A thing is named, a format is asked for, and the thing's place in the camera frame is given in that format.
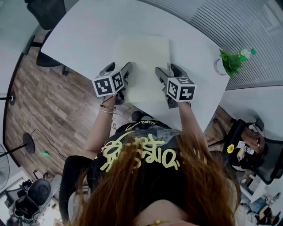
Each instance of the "stand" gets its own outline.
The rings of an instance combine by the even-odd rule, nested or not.
[[[15,101],[16,101],[16,95],[15,92],[12,91],[10,93],[9,97],[1,97],[0,100],[9,100],[10,105],[14,105]]]
[[[31,135],[28,134],[27,132],[23,134],[23,144],[19,147],[14,148],[11,151],[7,151],[6,153],[3,153],[0,155],[0,158],[13,153],[14,151],[21,149],[22,147],[25,147],[25,150],[29,154],[33,154],[35,152],[35,145],[34,145],[34,140],[32,139]]]

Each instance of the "wooden floor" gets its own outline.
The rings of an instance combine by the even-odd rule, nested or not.
[[[31,48],[24,56],[16,74],[12,90],[16,93],[16,102],[9,105],[6,119],[5,142],[11,150],[22,144],[22,135],[32,133],[36,152],[27,154],[23,149],[13,155],[20,165],[32,176],[34,170],[50,175],[61,174],[65,157],[82,152],[89,130],[99,112],[101,99],[97,98],[92,82],[82,75],[71,71],[62,76],[61,67],[42,68],[36,65],[38,48]],[[137,110],[131,104],[117,107],[115,123],[119,128],[129,123],[131,114]],[[218,107],[217,117],[229,131],[230,117]],[[49,141],[37,130],[40,130]],[[211,121],[205,131],[208,143],[218,141],[222,134]],[[51,154],[46,157],[40,150]]]

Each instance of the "yellow flower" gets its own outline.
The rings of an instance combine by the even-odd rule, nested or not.
[[[234,145],[233,144],[229,145],[228,148],[227,148],[228,154],[231,154],[233,152],[233,150],[234,150]]]

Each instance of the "box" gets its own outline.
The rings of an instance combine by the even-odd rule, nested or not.
[[[176,102],[189,102],[194,99],[196,85],[188,77],[168,78],[167,95]]]
[[[114,95],[125,86],[120,70],[99,74],[92,83],[97,97]]]

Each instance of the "brown hair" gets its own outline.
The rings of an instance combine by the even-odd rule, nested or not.
[[[223,163],[208,151],[206,142],[182,133],[178,138],[180,168],[185,175],[186,206],[189,222],[197,225],[233,226],[234,213],[239,204],[232,205],[235,186],[229,183]],[[77,214],[75,226],[134,226],[136,224],[135,185],[142,164],[140,144],[124,145],[110,171],[101,179],[95,191]]]

